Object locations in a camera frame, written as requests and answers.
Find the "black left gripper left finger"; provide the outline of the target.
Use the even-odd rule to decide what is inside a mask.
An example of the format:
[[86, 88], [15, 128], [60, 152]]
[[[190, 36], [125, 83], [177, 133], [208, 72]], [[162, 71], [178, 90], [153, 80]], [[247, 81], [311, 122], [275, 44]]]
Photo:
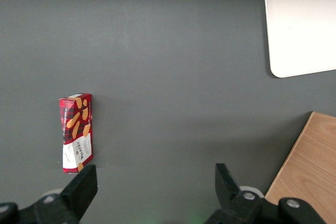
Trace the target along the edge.
[[60, 193], [46, 194], [24, 209], [1, 203], [1, 223], [79, 223], [97, 191], [96, 166], [87, 165]]

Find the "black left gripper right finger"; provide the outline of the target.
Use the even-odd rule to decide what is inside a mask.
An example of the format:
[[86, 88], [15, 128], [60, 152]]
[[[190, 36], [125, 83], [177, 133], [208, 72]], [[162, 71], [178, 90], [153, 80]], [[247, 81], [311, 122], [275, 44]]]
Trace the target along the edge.
[[215, 191], [221, 209], [209, 223], [325, 223], [316, 210], [299, 198], [285, 197], [277, 205], [251, 190], [242, 190], [224, 163], [215, 165]]

